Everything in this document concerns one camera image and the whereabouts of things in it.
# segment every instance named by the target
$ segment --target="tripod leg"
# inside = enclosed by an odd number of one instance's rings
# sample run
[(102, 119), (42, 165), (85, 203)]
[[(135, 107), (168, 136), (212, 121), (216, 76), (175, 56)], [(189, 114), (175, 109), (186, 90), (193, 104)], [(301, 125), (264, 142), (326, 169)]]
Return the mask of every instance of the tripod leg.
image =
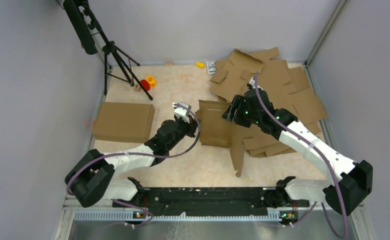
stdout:
[(117, 50), (123, 54), (126, 58), (130, 59), (130, 61), (134, 62), (134, 64), (136, 64), (137, 66), (140, 66), (141, 64), (137, 61), (135, 61), (133, 58), (131, 58), (129, 55), (127, 55), (127, 53), (125, 53), (123, 50), (121, 50), (118, 46), (115, 46), (117, 48)]
[(124, 76), (126, 77), (128, 83), (130, 83), (130, 86), (133, 87), (133, 83), (132, 83), (132, 79), (130, 78), (128, 72), (126, 71), (125, 67), (123, 66), (123, 61), (121, 59), (121, 57), (117, 54), (117, 52), (113, 51), (111, 52), (112, 56), (114, 57), (115, 61), (117, 62), (118, 64), (118, 67), (121, 69), (121, 71), (123, 72)]
[(108, 54), (107, 53), (104, 53), (103, 55), (103, 73), (104, 73), (104, 79), (103, 79), (103, 94), (105, 96), (107, 96), (107, 76), (108, 76), (108, 61), (107, 61), (107, 58), (108, 58)]
[(136, 77), (136, 75), (133, 73), (133, 71), (130, 69), (130, 67), (125, 63), (125, 61), (119, 56), (119, 54), (117, 52), (113, 52), (112, 54), (113, 55), (117, 54), (117, 58), (121, 59), (121, 63), (125, 66), (125, 68), (129, 71), (131, 76), (136, 80), (137, 84), (139, 84), (139, 86), (142, 88), (142, 90), (146, 93), (146, 95), (148, 96), (149, 100), (153, 100), (154, 98), (148, 93), (148, 91), (145, 89), (145, 87), (139, 81), (138, 77)]
[[(117, 54), (118, 59), (119, 59), (120, 62), (121, 62), (121, 65), (122, 65), (123, 67), (125, 67), (125, 65), (127, 65), (126, 62), (123, 60), (123, 58), (122, 58), (117, 52), (116, 52), (116, 54)], [(130, 76), (129, 76), (128, 79), (130, 79), (130, 81), (129, 81), (130, 86), (133, 87), (133, 86), (135, 85), (135, 82), (133, 81), (134, 78), (133, 78), (133, 77), (130, 78)]]

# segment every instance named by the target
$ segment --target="cardboard pile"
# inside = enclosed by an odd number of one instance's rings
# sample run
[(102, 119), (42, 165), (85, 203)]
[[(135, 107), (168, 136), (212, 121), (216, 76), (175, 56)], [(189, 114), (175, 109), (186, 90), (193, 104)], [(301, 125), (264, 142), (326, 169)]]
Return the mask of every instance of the cardboard pile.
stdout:
[(246, 128), (221, 118), (234, 96), (243, 96), (248, 90), (247, 83), (256, 72), (259, 72), (258, 83), (273, 106), (289, 110), (310, 132), (319, 133), (318, 121), (327, 116), (303, 68), (288, 68), (285, 60), (276, 59), (278, 56), (277, 47), (248, 54), (234, 50), (229, 58), (215, 62), (210, 91), (218, 96), (218, 101), (199, 100), (200, 141), (203, 145), (230, 148), (237, 177), (241, 175), (245, 150), (253, 157), (294, 152), (256, 125)]

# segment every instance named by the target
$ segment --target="camera tripod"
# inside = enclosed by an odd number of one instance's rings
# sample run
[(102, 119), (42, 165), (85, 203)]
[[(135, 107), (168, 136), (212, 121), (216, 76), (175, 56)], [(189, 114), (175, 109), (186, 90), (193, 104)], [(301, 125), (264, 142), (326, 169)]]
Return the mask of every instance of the camera tripod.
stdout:
[[(135, 85), (135, 83), (134, 83), (134, 80), (135, 80), (137, 82), (137, 84), (139, 84), (140, 88), (148, 96), (148, 98), (150, 100), (153, 100), (153, 97), (148, 93), (148, 91), (145, 89), (145, 87), (139, 81), (138, 77), (136, 77), (136, 75), (133, 73), (130, 61), (135, 63), (137, 66), (140, 66), (140, 64), (137, 61), (135, 61), (133, 58), (131, 58), (129, 55), (127, 55), (118, 46), (116, 46), (114, 41), (109, 41), (108, 40), (107, 36), (105, 35), (104, 31), (102, 30), (102, 27), (101, 27), (100, 23), (97, 21), (94, 13), (89, 8), (88, 1), (87, 0), (83, 0), (81, 3), (82, 3), (82, 6), (84, 7), (83, 14), (85, 14), (86, 16), (89, 16), (90, 19), (91, 19), (90, 24), (87, 25), (88, 28), (91, 29), (91, 30), (96, 29), (98, 32), (95, 33), (94, 35), (99, 34), (101, 36), (102, 40), (105, 42), (105, 46), (102, 48), (102, 51), (104, 52), (104, 94), (107, 95), (107, 77), (111, 76), (111, 77), (114, 77), (116, 79), (120, 79), (122, 81), (125, 81), (125, 82), (129, 83), (130, 86), (132, 86), (132, 87)], [(127, 64), (123, 60), (123, 58), (119, 55), (118, 52), (123, 54), (129, 60), (128, 61), (129, 64)], [(115, 61), (118, 64), (118, 67), (121, 69), (121, 71), (123, 72), (123, 74), (126, 77), (126, 79), (118, 77), (118, 76), (114, 76), (113, 74), (108, 73), (108, 61), (107, 61), (107, 59), (108, 59), (108, 55), (110, 55), (110, 54), (114, 57)]]

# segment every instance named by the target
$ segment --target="metal floor panel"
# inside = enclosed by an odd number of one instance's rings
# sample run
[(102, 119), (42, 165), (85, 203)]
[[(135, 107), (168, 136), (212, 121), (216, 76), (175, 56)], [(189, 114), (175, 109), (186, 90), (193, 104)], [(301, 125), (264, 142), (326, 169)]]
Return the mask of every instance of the metal floor panel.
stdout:
[[(334, 211), (329, 216), (338, 232), (343, 231), (342, 217)], [(348, 240), (357, 240), (349, 217)], [(153, 221), (132, 229), (114, 221), (74, 220), (69, 240), (337, 240), (330, 231), (321, 210), (314, 210), (299, 226), (272, 227), (263, 221)]]

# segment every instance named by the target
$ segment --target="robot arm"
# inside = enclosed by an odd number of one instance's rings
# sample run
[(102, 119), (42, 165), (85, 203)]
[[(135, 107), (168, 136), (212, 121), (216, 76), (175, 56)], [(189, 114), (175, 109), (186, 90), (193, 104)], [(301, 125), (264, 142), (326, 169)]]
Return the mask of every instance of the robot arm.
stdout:
[(173, 107), (174, 120), (164, 121), (153, 138), (133, 149), (105, 154), (107, 157), (91, 164), (74, 177), (85, 165), (104, 156), (97, 149), (84, 155), (65, 178), (65, 184), (70, 185), (70, 191), (82, 207), (90, 207), (101, 199), (130, 201), (138, 192), (136, 185), (129, 179), (112, 181), (114, 176), (160, 164), (185, 136), (195, 137), (197, 122), (189, 115), (191, 106), (180, 102), (174, 103)]
[(332, 170), (335, 172), (345, 204), (345, 210), (347, 215), (349, 215), (372, 191), (372, 166), (365, 160), (357, 163), (335, 151), (321, 139), (310, 133), (303, 123), (298, 121), (297, 117), (288, 110), (282, 108), (274, 109), (267, 93), (261, 87), (258, 87), (260, 98), (269, 112), (284, 126), (298, 133), (311, 144), (306, 144), (297, 136), (283, 129), (263, 110), (253, 85), (253, 80), (251, 80), (248, 84), (250, 90), (244, 96), (236, 95), (222, 117), (247, 128), (251, 124), (258, 125), (264, 133), (272, 135), (275, 139), (302, 154), (306, 160), (319, 169), (326, 177), (326, 180), (304, 180), (292, 177), (285, 186), (286, 193), (292, 200), (302, 199), (328, 203), (336, 212), (341, 214), (341, 206), (329, 168), (323, 158), (313, 150), (313, 147), (320, 149), (329, 160)]

